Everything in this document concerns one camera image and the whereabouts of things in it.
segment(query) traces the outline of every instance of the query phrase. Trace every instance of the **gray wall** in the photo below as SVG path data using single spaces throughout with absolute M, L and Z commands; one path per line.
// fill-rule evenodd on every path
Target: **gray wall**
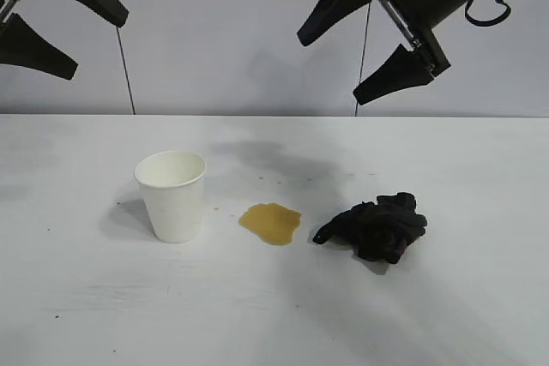
M 365 9 L 303 48 L 295 35 L 317 0 L 122 0 L 121 29 L 137 113 L 354 114 Z M 359 114 L 540 116 L 549 114 L 547 0 L 508 0 L 494 28 L 462 11 L 436 29 L 453 67 L 430 86 L 395 93 Z M 474 13 L 499 13 L 479 0 Z M 115 29 L 71 0 L 24 0 L 19 13 L 80 63 L 73 81 L 0 66 L 1 112 L 130 113 Z M 402 42 L 377 3 L 364 76 Z

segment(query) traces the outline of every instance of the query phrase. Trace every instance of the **paper cup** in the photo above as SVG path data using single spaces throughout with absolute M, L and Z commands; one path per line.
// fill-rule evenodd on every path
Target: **paper cup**
M 187 242 L 202 227 L 205 172 L 203 158 L 179 151 L 157 153 L 137 165 L 134 176 L 162 242 Z

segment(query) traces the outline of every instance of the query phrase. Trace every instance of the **cable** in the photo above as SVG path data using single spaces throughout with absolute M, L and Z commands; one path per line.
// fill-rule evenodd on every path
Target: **cable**
M 360 73 L 359 73 L 359 84 L 362 83 L 362 70 L 364 69 L 364 59 L 366 56 L 366 43 L 368 42 L 368 26 L 370 26 L 370 9 L 371 2 L 368 3 L 368 15 L 366 15 L 366 26 L 364 29 L 364 44 L 362 45 L 362 58 L 360 59 Z M 359 115 L 359 102 L 357 101 L 354 106 L 354 116 Z

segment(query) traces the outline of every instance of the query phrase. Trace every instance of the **spilled liquid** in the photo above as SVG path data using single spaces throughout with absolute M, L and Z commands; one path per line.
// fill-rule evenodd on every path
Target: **spilled liquid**
M 283 246 L 293 240 L 293 232 L 301 223 L 301 213 L 277 203 L 250 207 L 238 221 L 256 233 L 265 243 Z

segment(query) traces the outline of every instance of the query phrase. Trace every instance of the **black cloth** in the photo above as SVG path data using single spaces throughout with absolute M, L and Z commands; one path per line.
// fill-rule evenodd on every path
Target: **black cloth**
M 415 208 L 415 197 L 409 193 L 378 196 L 377 204 L 363 202 L 337 215 L 320 228 L 313 242 L 323 244 L 337 236 L 356 247 L 361 259 L 395 264 L 410 244 L 425 235 L 427 219 Z

